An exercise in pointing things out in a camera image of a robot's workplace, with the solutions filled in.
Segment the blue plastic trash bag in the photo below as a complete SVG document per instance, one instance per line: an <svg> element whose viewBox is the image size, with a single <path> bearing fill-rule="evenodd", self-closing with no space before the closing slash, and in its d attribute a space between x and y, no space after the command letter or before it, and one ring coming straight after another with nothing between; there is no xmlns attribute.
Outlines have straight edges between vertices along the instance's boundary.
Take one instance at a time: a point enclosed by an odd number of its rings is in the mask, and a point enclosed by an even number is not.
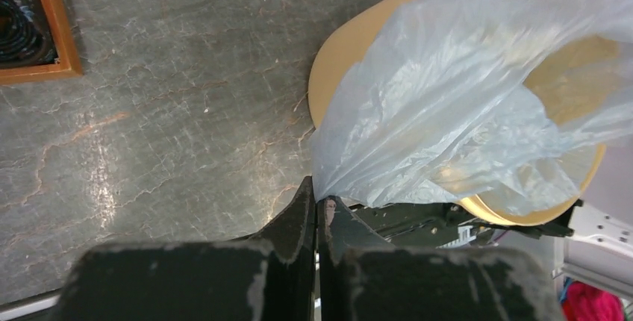
<svg viewBox="0 0 633 321"><path fill-rule="evenodd" d="M414 0L341 78L314 194L525 216L578 196L596 147L631 135L632 0Z"/></svg>

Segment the yellow trash bin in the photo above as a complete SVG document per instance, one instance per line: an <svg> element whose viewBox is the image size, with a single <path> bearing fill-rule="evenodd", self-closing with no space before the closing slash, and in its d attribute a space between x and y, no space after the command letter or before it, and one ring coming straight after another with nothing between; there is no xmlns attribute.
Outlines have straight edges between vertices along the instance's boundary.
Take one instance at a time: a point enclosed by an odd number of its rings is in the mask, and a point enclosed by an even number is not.
<svg viewBox="0 0 633 321"><path fill-rule="evenodd" d="M365 55L371 42L393 12L413 0L383 0L368 8L338 28L317 52L308 82L308 104L311 119L320 126L334 91L347 70ZM598 36L569 43L548 57L528 77L528 86L535 88L538 77L553 77L564 67L580 67L616 57L617 44ZM526 216L514 216L490 204L490 198L471 196L458 201L457 206L486 222L497 225L536 226L561 216L576 202L571 198L552 208Z"/></svg>

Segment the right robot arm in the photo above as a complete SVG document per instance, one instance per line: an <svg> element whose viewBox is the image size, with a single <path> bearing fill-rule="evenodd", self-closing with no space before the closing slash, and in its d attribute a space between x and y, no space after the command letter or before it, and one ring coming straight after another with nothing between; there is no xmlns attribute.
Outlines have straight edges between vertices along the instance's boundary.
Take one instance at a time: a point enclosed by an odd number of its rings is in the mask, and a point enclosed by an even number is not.
<svg viewBox="0 0 633 321"><path fill-rule="evenodd" d="M582 200L570 212L569 237L555 240L556 289L571 278L632 300L632 209Z"/></svg>

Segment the orange compartment tray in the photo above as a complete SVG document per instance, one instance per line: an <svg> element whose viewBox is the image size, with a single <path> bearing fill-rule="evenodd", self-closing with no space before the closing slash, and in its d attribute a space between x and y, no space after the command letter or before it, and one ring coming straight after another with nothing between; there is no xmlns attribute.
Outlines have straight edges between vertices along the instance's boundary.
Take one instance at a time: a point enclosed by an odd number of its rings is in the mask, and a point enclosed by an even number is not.
<svg viewBox="0 0 633 321"><path fill-rule="evenodd" d="M82 74L81 62L63 0L41 0L41 2L57 50L57 57L54 63L46 65L1 68L2 85L71 78Z"/></svg>

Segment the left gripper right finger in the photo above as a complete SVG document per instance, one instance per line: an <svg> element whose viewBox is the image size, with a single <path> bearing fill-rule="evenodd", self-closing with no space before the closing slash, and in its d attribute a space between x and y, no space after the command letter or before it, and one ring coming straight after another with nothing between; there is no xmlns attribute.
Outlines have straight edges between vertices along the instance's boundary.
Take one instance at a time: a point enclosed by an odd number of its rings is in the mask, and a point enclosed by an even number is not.
<svg viewBox="0 0 633 321"><path fill-rule="evenodd" d="M550 275L502 247L397 247L339 199L317 205L324 320L562 320Z"/></svg>

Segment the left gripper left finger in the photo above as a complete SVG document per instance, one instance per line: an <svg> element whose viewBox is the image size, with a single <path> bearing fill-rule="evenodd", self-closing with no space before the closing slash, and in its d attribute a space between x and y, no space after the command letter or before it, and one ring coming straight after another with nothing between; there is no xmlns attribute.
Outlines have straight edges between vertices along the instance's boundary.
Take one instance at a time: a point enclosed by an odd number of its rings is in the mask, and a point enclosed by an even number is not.
<svg viewBox="0 0 633 321"><path fill-rule="evenodd" d="M52 320L312 320L310 177L261 230L219 242L105 243L73 267Z"/></svg>

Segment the pink object at edge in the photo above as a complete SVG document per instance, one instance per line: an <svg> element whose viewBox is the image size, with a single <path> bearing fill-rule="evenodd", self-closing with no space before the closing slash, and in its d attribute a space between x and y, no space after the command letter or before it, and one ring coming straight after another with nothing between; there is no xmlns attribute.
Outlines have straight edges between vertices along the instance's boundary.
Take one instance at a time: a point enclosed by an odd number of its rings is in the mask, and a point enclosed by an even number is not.
<svg viewBox="0 0 633 321"><path fill-rule="evenodd" d="M561 307L569 321L624 321L620 299L580 281L572 281L561 295Z"/></svg>

